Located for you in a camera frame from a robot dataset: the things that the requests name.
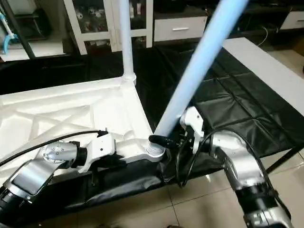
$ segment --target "drawer handle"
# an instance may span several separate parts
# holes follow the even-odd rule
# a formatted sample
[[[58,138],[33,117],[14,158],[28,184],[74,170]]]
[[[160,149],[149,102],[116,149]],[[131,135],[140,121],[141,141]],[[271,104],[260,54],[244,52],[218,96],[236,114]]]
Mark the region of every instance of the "drawer handle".
[[[184,30],[189,30],[188,27],[184,27],[184,28],[173,28],[172,31],[184,31]]]

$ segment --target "black tablecloth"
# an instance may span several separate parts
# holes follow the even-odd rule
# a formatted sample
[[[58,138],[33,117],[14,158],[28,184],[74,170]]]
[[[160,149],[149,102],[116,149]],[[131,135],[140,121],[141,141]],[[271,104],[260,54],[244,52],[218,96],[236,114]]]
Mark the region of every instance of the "black tablecloth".
[[[159,122],[195,46],[133,51],[136,89],[152,129]],[[0,74],[7,82],[7,85],[2,83],[0,92],[8,94],[99,80],[122,73],[121,52],[11,62],[0,65]],[[238,131],[261,157],[304,143],[304,117],[225,49],[221,50],[190,105],[197,107],[206,129],[228,127]],[[12,225],[79,211],[174,183],[174,157],[172,152],[158,163],[141,160],[99,172],[95,186],[92,175],[47,186],[30,209],[26,206],[16,214]],[[220,168],[217,161],[200,153],[191,177]]]

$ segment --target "cabinet drawer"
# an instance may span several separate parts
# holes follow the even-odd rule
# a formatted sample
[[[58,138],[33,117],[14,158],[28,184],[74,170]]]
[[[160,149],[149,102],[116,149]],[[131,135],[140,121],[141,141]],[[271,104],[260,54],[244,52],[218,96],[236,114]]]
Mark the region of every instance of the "cabinet drawer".
[[[207,17],[155,20],[154,41],[202,37]]]
[[[290,12],[286,17],[281,29],[304,28],[304,11]]]

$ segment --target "white table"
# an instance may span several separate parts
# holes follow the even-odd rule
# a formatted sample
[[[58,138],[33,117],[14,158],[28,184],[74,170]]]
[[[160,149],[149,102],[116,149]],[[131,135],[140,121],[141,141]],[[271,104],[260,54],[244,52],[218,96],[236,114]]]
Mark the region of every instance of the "white table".
[[[223,47],[304,116],[304,80],[246,38]]]

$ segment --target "tiled floor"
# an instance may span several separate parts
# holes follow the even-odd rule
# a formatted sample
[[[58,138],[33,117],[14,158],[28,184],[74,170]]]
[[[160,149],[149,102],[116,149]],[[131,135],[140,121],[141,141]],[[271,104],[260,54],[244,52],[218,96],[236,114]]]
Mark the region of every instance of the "tiled floor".
[[[304,78],[304,57],[294,51],[270,53]],[[263,158],[268,167],[285,152]],[[303,227],[304,151],[270,175],[274,187],[292,213],[295,228]],[[106,205],[33,224],[31,227],[94,228],[109,224],[121,228],[245,228],[243,212],[223,171],[176,185],[111,202]]]
[[[270,51],[268,53],[298,74],[301,78],[304,78],[304,56],[301,56],[293,50]]]

